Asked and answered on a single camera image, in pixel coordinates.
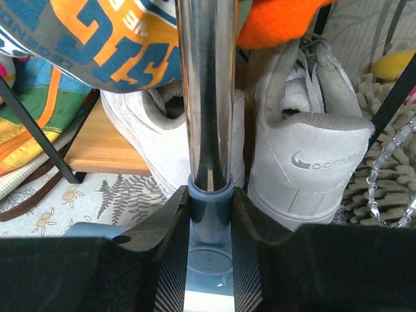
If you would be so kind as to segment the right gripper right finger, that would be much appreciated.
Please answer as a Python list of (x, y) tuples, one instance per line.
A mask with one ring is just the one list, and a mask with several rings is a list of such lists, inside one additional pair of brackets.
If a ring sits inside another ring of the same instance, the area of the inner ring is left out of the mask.
[(289, 231), (236, 188), (236, 311), (414, 311), (412, 229), (305, 224)]

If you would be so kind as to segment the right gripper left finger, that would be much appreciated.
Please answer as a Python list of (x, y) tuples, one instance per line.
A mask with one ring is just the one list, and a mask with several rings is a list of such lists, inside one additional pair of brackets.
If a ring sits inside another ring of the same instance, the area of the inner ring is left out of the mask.
[(188, 188), (113, 239), (1, 241), (2, 311), (182, 311)]

